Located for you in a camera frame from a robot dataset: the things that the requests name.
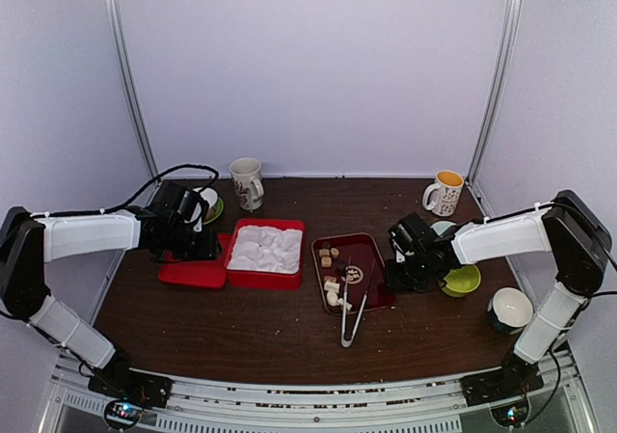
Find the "red chocolate tray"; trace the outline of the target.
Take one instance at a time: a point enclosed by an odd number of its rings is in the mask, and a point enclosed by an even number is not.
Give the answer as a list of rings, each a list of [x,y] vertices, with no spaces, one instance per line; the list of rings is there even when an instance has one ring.
[[[311,244],[319,292],[328,314],[343,309],[356,313],[389,308],[395,295],[386,287],[385,262],[375,239],[368,233],[321,237]]]

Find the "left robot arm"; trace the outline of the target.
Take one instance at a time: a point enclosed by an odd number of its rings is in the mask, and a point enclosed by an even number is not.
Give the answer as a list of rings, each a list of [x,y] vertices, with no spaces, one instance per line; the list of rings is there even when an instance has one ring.
[[[162,259],[214,260],[222,252],[217,234],[190,219],[165,217],[137,206],[54,216],[13,206],[1,222],[1,302],[15,320],[42,332],[95,371],[118,398],[128,398],[139,379],[126,353],[86,319],[85,299],[113,257],[149,251]]]

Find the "red tin lid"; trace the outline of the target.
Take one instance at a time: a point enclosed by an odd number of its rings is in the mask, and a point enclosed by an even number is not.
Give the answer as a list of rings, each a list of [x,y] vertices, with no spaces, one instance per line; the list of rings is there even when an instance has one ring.
[[[221,233],[222,252],[214,260],[172,261],[163,264],[158,279],[163,284],[221,289],[227,282],[225,257],[231,240],[229,233]]]

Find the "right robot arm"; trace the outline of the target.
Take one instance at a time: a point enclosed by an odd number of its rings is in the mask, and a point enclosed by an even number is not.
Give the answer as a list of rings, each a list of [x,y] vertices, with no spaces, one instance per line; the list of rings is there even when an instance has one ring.
[[[538,306],[495,374],[495,388],[507,396],[530,381],[531,367],[569,331],[615,263],[607,227],[570,189],[548,202],[458,223],[442,233],[412,212],[389,228],[388,240],[394,258],[386,266],[386,284],[396,293],[420,292],[486,260],[505,257],[524,264],[546,257],[544,289],[532,293]]]

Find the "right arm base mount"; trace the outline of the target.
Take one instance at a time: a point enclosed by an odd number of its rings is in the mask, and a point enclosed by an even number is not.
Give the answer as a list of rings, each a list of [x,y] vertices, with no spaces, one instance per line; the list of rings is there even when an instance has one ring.
[[[520,380],[517,376],[508,377],[500,369],[465,376],[460,383],[469,407],[522,396],[545,386],[540,375]]]

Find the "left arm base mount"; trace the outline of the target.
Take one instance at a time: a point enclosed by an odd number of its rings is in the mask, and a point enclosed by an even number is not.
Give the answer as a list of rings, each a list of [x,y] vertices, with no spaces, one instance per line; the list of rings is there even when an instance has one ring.
[[[165,408],[173,387],[173,380],[159,375],[130,371],[125,382],[104,381],[102,376],[94,375],[88,389],[116,399],[150,408]]]

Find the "red tin box base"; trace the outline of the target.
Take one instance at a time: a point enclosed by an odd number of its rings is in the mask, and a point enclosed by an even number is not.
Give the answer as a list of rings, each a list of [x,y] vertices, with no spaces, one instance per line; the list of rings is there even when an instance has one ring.
[[[305,230],[299,220],[237,221],[224,261],[228,283],[269,290],[299,288]]]

